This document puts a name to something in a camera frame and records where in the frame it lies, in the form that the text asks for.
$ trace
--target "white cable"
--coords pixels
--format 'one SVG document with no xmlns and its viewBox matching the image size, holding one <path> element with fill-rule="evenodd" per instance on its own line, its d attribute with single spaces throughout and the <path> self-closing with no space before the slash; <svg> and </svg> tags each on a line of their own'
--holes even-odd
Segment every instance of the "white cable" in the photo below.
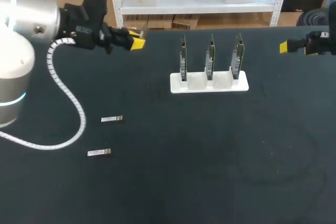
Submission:
<svg viewBox="0 0 336 224">
<path fill-rule="evenodd" d="M 60 89 L 68 96 L 68 98 L 72 101 L 72 103 L 75 105 L 79 118 L 80 118 L 80 126 L 77 131 L 77 133 L 68 141 L 61 143 L 61 144 L 56 144 L 56 145 L 39 145 L 39 144 L 33 144 L 27 141 L 24 141 L 22 139 L 19 139 L 17 137 L 11 136 L 7 133 L 1 132 L 0 131 L 0 137 L 3 137 L 5 139 L 8 139 L 10 141 L 13 141 L 17 144 L 21 144 L 24 146 L 27 146 L 29 148 L 33 149 L 38 149 L 38 150 L 43 150 L 43 151 L 53 151 L 53 150 L 58 150 L 64 147 L 69 146 L 73 142 L 75 142 L 84 132 L 85 126 L 86 126 L 86 117 L 84 110 L 80 103 L 78 102 L 77 98 L 71 93 L 71 91 L 67 88 L 67 86 L 64 85 L 64 83 L 59 79 L 58 75 L 56 74 L 56 71 L 54 69 L 54 64 L 53 64 L 53 54 L 59 45 L 62 44 L 75 44 L 75 41 L 72 38 L 63 38 L 63 39 L 58 39 L 54 43 L 51 44 L 50 48 L 48 49 L 48 54 L 47 54 L 47 65 L 49 69 L 49 73 L 53 80 L 56 82 L 56 84 L 59 86 Z"/>
</svg>

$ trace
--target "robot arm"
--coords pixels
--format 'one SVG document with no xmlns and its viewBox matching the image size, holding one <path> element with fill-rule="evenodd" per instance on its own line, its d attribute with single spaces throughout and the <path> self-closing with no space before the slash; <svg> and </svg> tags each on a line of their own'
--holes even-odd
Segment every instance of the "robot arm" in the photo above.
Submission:
<svg viewBox="0 0 336 224">
<path fill-rule="evenodd" d="M 280 44 L 280 53 L 297 52 L 300 48 L 305 49 L 306 55 L 336 55 L 336 2 L 329 7 L 329 32 L 311 31 L 303 39 L 289 39 Z"/>
<path fill-rule="evenodd" d="M 83 0 L 82 5 L 66 3 L 59 8 L 55 0 L 0 0 L 0 18 L 10 29 L 30 41 L 51 43 L 71 37 L 76 47 L 103 47 L 110 53 L 113 45 L 125 50 L 143 48 L 144 32 L 115 29 L 104 23 L 107 0 Z"/>
</svg>

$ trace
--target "small metal module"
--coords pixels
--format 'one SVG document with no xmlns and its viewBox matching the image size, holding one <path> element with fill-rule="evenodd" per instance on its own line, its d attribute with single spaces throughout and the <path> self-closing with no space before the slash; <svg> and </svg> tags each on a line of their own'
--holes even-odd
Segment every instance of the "small metal module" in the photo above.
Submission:
<svg viewBox="0 0 336 224">
<path fill-rule="evenodd" d="M 231 72 L 234 80 L 238 80 L 240 69 L 242 68 L 245 46 L 242 39 L 242 35 L 239 34 L 236 38 L 235 49 L 232 54 Z"/>
<path fill-rule="evenodd" d="M 111 149 L 88 151 L 88 157 L 101 156 L 101 155 L 104 156 L 112 155 Z"/>
<path fill-rule="evenodd" d="M 123 121 L 124 117 L 122 115 L 110 116 L 108 118 L 101 118 L 101 122 L 113 122 L 113 121 Z"/>
<path fill-rule="evenodd" d="M 187 81 L 187 45 L 185 37 L 181 41 L 180 73 L 182 81 Z"/>
<path fill-rule="evenodd" d="M 214 36 L 211 35 L 210 45 L 206 52 L 206 58 L 205 58 L 205 72 L 206 72 L 208 81 L 213 80 L 213 73 L 214 73 L 214 66 L 215 66 L 215 54 L 216 54 L 216 48 L 215 48 L 215 43 L 214 43 Z"/>
</svg>

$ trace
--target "white holder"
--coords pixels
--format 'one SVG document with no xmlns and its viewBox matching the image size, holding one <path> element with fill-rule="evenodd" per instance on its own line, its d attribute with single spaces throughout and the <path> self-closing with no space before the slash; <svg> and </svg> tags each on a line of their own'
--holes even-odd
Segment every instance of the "white holder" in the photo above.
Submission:
<svg viewBox="0 0 336 224">
<path fill-rule="evenodd" d="M 213 80 L 208 81 L 206 72 L 187 72 L 187 81 L 182 81 L 180 73 L 170 75 L 172 93 L 206 93 L 206 92 L 238 92 L 247 91 L 248 82 L 244 71 L 234 80 L 231 72 L 218 71 L 213 73 Z"/>
</svg>

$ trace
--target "yellow tip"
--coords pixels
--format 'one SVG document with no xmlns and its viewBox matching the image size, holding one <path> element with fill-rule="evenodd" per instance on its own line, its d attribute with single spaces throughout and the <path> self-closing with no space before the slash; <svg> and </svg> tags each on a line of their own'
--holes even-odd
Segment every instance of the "yellow tip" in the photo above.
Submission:
<svg viewBox="0 0 336 224">
<path fill-rule="evenodd" d="M 285 41 L 284 43 L 281 43 L 280 44 L 280 53 L 281 54 L 285 54 L 288 52 L 288 49 L 287 49 L 287 41 Z"/>
<path fill-rule="evenodd" d="M 146 40 L 144 39 L 139 39 L 139 38 L 133 38 L 133 45 L 131 48 L 132 50 L 137 50 L 137 49 L 142 49 L 145 45 Z"/>
<path fill-rule="evenodd" d="M 130 30 L 129 30 L 128 32 L 130 33 L 130 35 L 133 35 L 133 36 L 140 36 L 140 34 L 134 32 L 134 31 L 130 31 Z"/>
</svg>

